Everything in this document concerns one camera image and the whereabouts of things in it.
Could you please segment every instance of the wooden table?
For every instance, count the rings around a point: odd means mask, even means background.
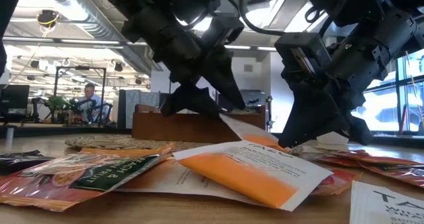
[[[22,152],[38,149],[46,156],[77,152],[66,148],[64,141],[81,135],[15,139],[12,150]],[[376,155],[393,156],[424,162],[424,150],[386,146],[331,146],[332,148],[365,149]],[[0,153],[5,141],[0,140]],[[387,187],[395,192],[424,200],[424,190],[368,171],[361,182]],[[35,207],[0,205],[1,224],[85,224],[85,223],[322,223],[349,222],[350,190],[339,196],[309,197],[293,213],[256,207],[237,201],[207,196],[171,194],[106,194],[83,202],[63,213]]]

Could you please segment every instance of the ceiling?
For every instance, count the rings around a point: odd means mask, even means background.
[[[256,14],[253,13],[249,19],[251,21],[259,21],[259,23],[267,23],[264,27],[270,29],[286,30],[290,28],[298,31],[306,29],[308,25],[305,24],[304,16],[300,15],[299,12],[302,12],[302,9],[304,9],[304,6],[307,4],[307,0],[269,1],[273,3],[270,4],[270,8],[268,8],[267,11],[261,11],[261,13]],[[112,6],[112,4],[107,0],[88,0],[88,3],[95,5],[98,11],[96,16],[104,16],[117,30],[121,30],[125,18],[114,8],[114,6]],[[61,12],[63,15],[66,14],[62,10],[63,8],[53,0],[20,0],[5,36],[42,37],[45,28],[40,28],[40,25],[36,21],[36,16],[43,9],[51,9]],[[235,8],[228,1],[221,0],[221,7],[218,8],[218,12],[234,13]],[[82,25],[80,22],[70,21],[69,16],[61,16],[54,30],[50,31],[45,36],[47,38],[92,40],[93,36],[81,28]],[[258,34],[249,29],[245,29],[231,45],[271,48],[277,38],[278,37]],[[38,85],[42,87],[42,84],[46,84],[47,86],[45,87],[50,87],[54,84],[54,66],[65,64],[67,66],[106,68],[107,76],[110,77],[106,80],[107,89],[111,91],[117,86],[133,86],[146,91],[149,89],[150,81],[147,78],[150,74],[148,72],[146,72],[146,74],[136,72],[136,70],[132,68],[134,64],[121,55],[120,49],[127,49],[126,44],[122,47],[118,45],[109,48],[108,46],[92,44],[63,44],[56,41],[57,40],[54,40],[53,43],[40,43],[39,47],[37,46],[38,44],[34,42],[6,41],[5,44],[8,44],[7,51],[13,57],[13,83],[31,83],[35,84],[35,87]],[[148,47],[132,46],[132,49],[145,59],[148,63],[147,66],[149,66],[151,70],[157,70],[155,63],[151,59],[152,53]],[[235,56],[256,57],[257,60],[261,60],[269,51],[234,49],[233,52]],[[32,55],[34,55],[32,58],[33,60],[40,60],[40,63],[43,64],[43,69],[27,66]],[[115,62],[123,63],[122,72],[116,72],[114,70]],[[93,69],[84,71],[72,70],[71,74],[73,74],[74,77],[90,77],[90,81],[97,84],[102,83],[102,78],[100,76],[102,74],[99,75]],[[27,80],[27,76],[32,75],[36,76],[36,80],[30,82]],[[144,78],[141,86],[135,84],[136,77]],[[66,91],[71,86],[80,87],[87,82],[88,81],[84,81],[84,79],[82,79],[82,82],[76,82],[72,79],[71,75],[63,74],[59,83],[64,85],[64,89],[60,90]]]

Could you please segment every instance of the ceiling pipe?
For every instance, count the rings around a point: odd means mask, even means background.
[[[86,31],[93,38],[98,40],[126,40],[125,37],[111,24],[107,17],[100,11],[99,7],[91,0],[55,0],[62,7],[73,11],[77,17],[86,15],[85,22],[93,24],[80,24],[79,28]],[[65,15],[68,19],[75,20],[72,16]],[[162,68],[156,63],[148,62],[141,54],[137,54],[134,48],[125,46],[123,49],[114,50],[120,54],[136,72],[151,74],[153,70],[161,71]]]

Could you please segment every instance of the person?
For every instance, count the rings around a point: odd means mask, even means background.
[[[94,109],[93,110],[93,113],[92,113],[93,119],[92,120],[89,120],[89,118],[88,118],[87,110],[88,109],[91,109],[92,108],[91,107],[92,105],[94,105],[95,107],[99,107],[101,105],[101,97],[99,97],[98,95],[94,94],[94,91],[95,91],[94,84],[91,84],[91,83],[90,84],[87,84],[84,87],[84,94],[85,94],[85,96],[78,98],[78,101],[85,101],[87,99],[92,100],[92,101],[95,101],[95,102],[88,101],[88,102],[85,102],[85,103],[83,103],[83,104],[81,104],[79,106],[79,110],[82,111],[82,119],[83,119],[84,122],[90,123],[92,121],[95,121],[97,119],[97,117],[99,116],[99,114],[100,114],[100,108],[97,108],[97,109]],[[105,110],[105,108],[107,108],[107,107],[103,107],[103,114],[102,114],[102,119],[103,120],[106,119],[105,116],[107,114],[107,111]]]

